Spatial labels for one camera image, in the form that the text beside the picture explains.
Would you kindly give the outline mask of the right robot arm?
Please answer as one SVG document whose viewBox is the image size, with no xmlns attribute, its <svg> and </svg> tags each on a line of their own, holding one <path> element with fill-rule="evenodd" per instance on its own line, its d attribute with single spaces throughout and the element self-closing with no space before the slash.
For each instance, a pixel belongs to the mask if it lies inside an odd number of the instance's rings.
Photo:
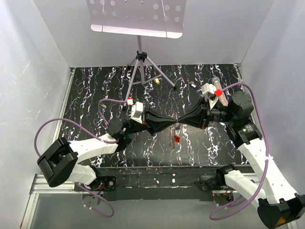
<svg viewBox="0 0 305 229">
<path fill-rule="evenodd" d="M 241 208 L 253 205 L 267 228 L 287 225 L 295 229 L 296 221 L 305 213 L 305 197 L 288 183 L 269 154 L 266 138 L 250 118 L 253 109 L 250 95 L 238 91 L 227 106 L 217 102 L 211 108 L 209 101 L 200 99 L 192 110 L 178 118 L 178 122 L 201 129 L 211 121 L 225 122 L 228 137 L 246 157 L 260 181 L 256 184 L 234 165 L 227 165 L 216 171 L 216 185 L 223 190 L 229 187 L 236 190 L 247 200 Z"/>
</svg>

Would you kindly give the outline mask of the red key tag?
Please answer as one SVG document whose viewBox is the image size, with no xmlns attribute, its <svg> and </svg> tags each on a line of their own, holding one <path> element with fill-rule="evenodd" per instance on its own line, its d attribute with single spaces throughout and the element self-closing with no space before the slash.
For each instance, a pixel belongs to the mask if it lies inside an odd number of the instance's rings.
<svg viewBox="0 0 305 229">
<path fill-rule="evenodd" d="M 179 143 L 179 142 L 180 142 L 180 137 L 177 136 L 177 135 L 175 135 L 175 136 L 174 136 L 174 140 L 175 140 L 175 142 Z"/>
</svg>

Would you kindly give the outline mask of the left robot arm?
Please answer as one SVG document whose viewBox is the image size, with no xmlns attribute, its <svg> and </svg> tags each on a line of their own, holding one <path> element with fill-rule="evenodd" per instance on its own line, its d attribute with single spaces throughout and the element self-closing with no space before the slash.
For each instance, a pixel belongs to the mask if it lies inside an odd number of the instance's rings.
<svg viewBox="0 0 305 229">
<path fill-rule="evenodd" d="M 70 181 L 96 191 L 102 185 L 101 177 L 94 166 L 82 165 L 83 161 L 123 151 L 132 141 L 131 134 L 146 130 L 154 135 L 175 123 L 177 119 L 153 110 L 144 111 L 140 118 L 114 118 L 109 121 L 102 136 L 93 135 L 81 141 L 58 138 L 39 156 L 37 164 L 50 187 Z"/>
</svg>

